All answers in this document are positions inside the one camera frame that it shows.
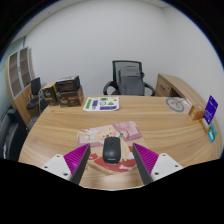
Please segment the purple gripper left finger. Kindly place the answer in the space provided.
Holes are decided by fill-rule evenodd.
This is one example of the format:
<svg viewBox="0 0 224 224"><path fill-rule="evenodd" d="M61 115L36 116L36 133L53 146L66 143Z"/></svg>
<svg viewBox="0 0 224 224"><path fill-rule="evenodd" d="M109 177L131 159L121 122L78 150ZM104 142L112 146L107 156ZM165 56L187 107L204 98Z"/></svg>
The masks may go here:
<svg viewBox="0 0 224 224"><path fill-rule="evenodd" d="M85 144L64 156L64 159L71 171L70 181L79 184L84 173L88 158L90 156L90 145Z"/></svg>

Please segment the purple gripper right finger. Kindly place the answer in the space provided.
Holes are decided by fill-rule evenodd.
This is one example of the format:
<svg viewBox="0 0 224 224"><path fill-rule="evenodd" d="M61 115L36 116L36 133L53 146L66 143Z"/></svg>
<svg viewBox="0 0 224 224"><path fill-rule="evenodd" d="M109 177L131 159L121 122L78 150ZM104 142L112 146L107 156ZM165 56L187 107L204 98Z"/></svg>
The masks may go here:
<svg viewBox="0 0 224 224"><path fill-rule="evenodd" d="M134 155L143 184L147 185L152 183L153 180L151 177L151 172L159 155L137 143L133 144L132 153Z"/></svg>

